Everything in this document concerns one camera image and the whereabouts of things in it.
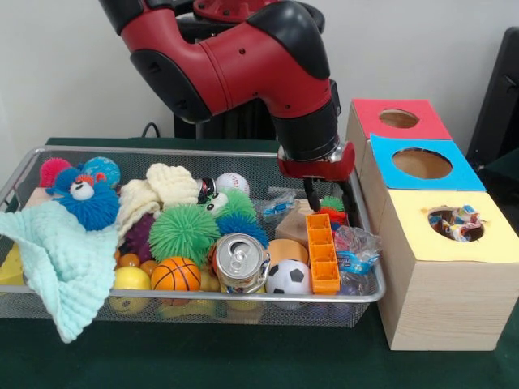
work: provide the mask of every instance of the pink fuzzy toy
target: pink fuzzy toy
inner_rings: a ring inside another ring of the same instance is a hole
[[[58,174],[72,165],[63,158],[50,158],[40,167],[40,187],[51,188]]]

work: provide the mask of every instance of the green fuzzy toy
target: green fuzzy toy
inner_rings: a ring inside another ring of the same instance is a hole
[[[332,196],[324,196],[323,201],[321,201],[322,208],[333,208],[337,212],[344,212],[344,204],[341,199]]]
[[[157,262],[184,257],[201,267],[219,237],[220,230],[209,212],[196,205],[178,205],[164,211],[153,223],[148,243]]]
[[[228,203],[218,213],[217,219],[228,215],[249,216],[256,221],[256,210],[249,196],[240,189],[222,190],[229,199]]]

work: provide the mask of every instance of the white wall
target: white wall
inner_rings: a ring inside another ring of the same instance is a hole
[[[351,98],[432,100],[466,150],[517,0],[307,0],[339,84],[344,130]],[[50,136],[137,136],[172,117],[133,69],[96,0],[8,2],[0,13],[0,179]],[[11,140],[4,140],[5,134]]]

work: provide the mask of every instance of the mint green towel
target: mint green towel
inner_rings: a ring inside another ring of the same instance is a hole
[[[63,205],[49,201],[0,214],[0,234],[19,245],[28,287],[40,297],[63,342],[96,317],[114,284],[117,231],[85,231]]]

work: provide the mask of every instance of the soda can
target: soda can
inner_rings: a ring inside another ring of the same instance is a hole
[[[243,233],[221,238],[216,249],[217,275],[227,293],[254,293],[267,282],[270,255]]]
[[[196,180],[198,184],[198,204],[203,204],[210,195],[214,195],[217,191],[217,184],[212,178],[199,178]]]

